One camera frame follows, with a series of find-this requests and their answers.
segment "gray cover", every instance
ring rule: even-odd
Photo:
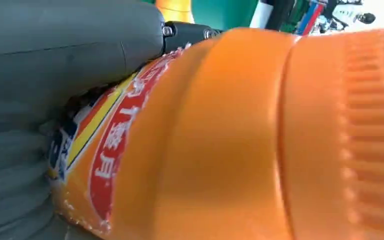
[[[53,214],[54,117],[70,96],[159,56],[162,21],[133,1],[0,0],[0,240],[93,238]]]

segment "machine part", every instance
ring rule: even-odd
[[[204,39],[211,39],[217,37],[220,33],[214,29],[205,29],[204,30]]]
[[[273,5],[266,29],[279,31],[283,23],[288,21],[289,15],[294,8],[295,0],[267,0]]]
[[[164,37],[171,37],[173,36],[173,28],[169,27],[169,26],[163,26],[162,27],[162,35]]]
[[[196,44],[209,38],[214,38],[221,31],[201,24],[192,24],[179,21],[168,21],[166,27],[170,27],[172,36],[164,38],[164,52],[170,53],[186,44]]]
[[[311,17],[313,16],[317,6],[318,6],[317,3],[315,3],[315,2],[310,3],[307,13],[302,17],[302,20],[299,23],[299,27],[296,30],[296,34],[303,35],[303,33],[306,30],[306,27],[307,27]]]
[[[269,4],[270,1],[259,0],[255,8],[254,15],[252,16],[250,28],[265,29],[270,15],[273,11],[273,5]]]
[[[313,15],[311,16],[310,20],[308,21],[307,26],[305,27],[304,32],[302,33],[303,35],[308,35],[311,32],[311,30],[313,29],[313,27],[315,25],[317,18],[320,16],[320,14],[322,13],[324,8],[325,7],[322,4],[317,4]]]
[[[293,34],[297,30],[297,25],[303,18],[304,14],[309,10],[310,5],[307,0],[297,0],[295,6],[290,13],[288,20],[282,23],[280,31]]]

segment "orange plastic bottle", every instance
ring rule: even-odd
[[[128,131],[106,240],[384,240],[384,30],[206,40]],[[86,228],[93,147],[64,188]]]

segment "red pipe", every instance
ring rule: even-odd
[[[317,5],[317,7],[314,11],[314,14],[311,16],[310,21],[308,21],[308,24],[305,27],[305,30],[302,33],[302,35],[308,35],[310,33],[310,31],[313,28],[317,18],[320,16],[320,14],[322,14],[323,9],[324,9],[324,6],[322,4]]]

